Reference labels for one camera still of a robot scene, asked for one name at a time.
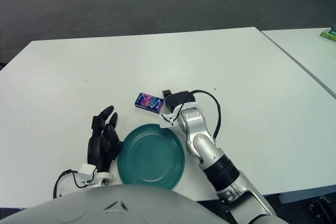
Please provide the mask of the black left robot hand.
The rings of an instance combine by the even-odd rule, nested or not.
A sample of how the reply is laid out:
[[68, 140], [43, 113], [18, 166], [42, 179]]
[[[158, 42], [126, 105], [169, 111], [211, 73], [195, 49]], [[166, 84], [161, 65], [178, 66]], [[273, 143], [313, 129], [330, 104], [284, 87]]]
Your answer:
[[87, 163], [94, 165], [99, 173], [110, 171], [112, 162], [117, 159], [122, 149], [123, 142], [116, 132], [117, 120], [118, 114], [114, 112], [112, 105], [92, 118]]

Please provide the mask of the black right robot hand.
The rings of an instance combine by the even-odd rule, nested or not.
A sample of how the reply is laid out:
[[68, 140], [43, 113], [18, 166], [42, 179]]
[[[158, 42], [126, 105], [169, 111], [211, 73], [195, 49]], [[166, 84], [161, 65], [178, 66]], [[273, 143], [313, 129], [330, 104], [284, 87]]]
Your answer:
[[186, 109], [190, 109], [190, 107], [186, 106], [187, 103], [196, 102], [194, 95], [189, 94], [189, 91], [172, 93], [170, 90], [163, 90], [162, 94], [164, 96], [165, 105], [171, 113], [174, 113], [174, 109], [177, 106], [184, 104], [183, 107], [179, 107], [181, 111], [184, 111]]

